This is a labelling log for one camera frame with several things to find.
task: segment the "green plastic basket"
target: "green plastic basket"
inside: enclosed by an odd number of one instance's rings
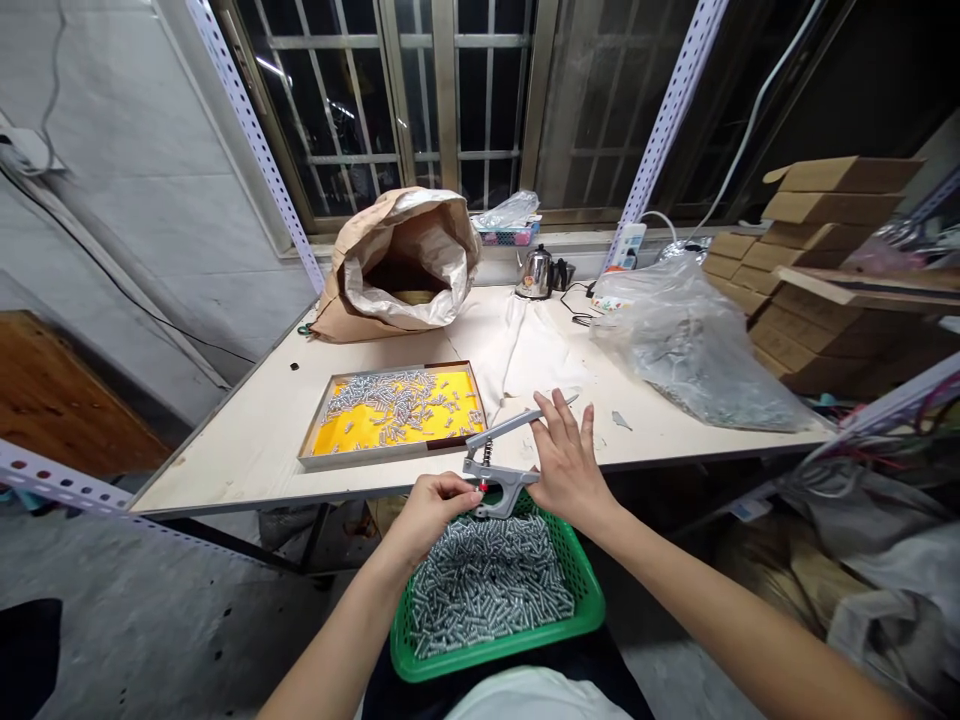
[[[538,507],[526,492],[520,495],[513,515],[539,515],[547,523],[550,539],[563,569],[564,584],[573,595],[573,617],[543,625],[532,630],[507,635],[443,655],[419,660],[415,655],[413,631],[413,580],[407,583],[400,607],[390,630],[390,657],[397,675],[409,683],[423,682],[457,670],[480,665],[536,647],[593,632],[603,624],[607,603],[593,574],[577,534],[560,518]]]

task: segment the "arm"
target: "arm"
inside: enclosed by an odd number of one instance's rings
[[[454,473],[421,475],[390,532],[350,583],[259,720],[350,720],[390,632],[400,596],[447,524],[483,498]]]
[[[910,714],[793,619],[663,539],[622,508],[593,454],[593,406],[578,429],[559,390],[537,393],[531,423],[538,505],[612,555],[660,601],[769,718],[908,718]]]

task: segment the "concrete floor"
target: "concrete floor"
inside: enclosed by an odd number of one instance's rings
[[[250,537],[252,514],[210,521]],[[760,718],[616,563],[588,548],[608,623],[657,718]],[[0,607],[64,602],[60,674],[41,720],[252,718],[321,627],[320,592],[139,526],[0,506]]]

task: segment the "hand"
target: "hand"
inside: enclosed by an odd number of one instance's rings
[[[483,493],[456,473],[421,475],[380,545],[413,569],[427,556],[450,521],[473,510],[481,500]]]
[[[597,523],[619,507],[593,454],[593,404],[583,411],[583,427],[578,429],[559,389],[553,391],[552,403],[540,393],[533,399],[547,424],[530,423],[540,456],[540,482],[528,485],[527,492],[544,510],[591,535]]]

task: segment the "metal lever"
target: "metal lever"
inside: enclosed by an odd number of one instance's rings
[[[566,400],[570,405],[579,395],[574,395]],[[517,498],[520,496],[520,490],[524,485],[532,485],[540,480],[540,473],[529,470],[514,470],[513,468],[499,467],[497,465],[484,465],[474,460],[473,456],[477,450],[494,438],[505,435],[511,430],[516,430],[522,425],[533,422],[543,417],[543,412],[538,408],[528,410],[516,417],[512,417],[506,422],[500,423],[496,427],[490,428],[486,432],[478,433],[467,438],[467,456],[463,459],[464,475],[473,475],[484,481],[492,480],[503,488],[503,497],[495,505],[480,505],[474,511],[475,517],[496,518],[505,520],[513,513],[513,507],[517,504]]]

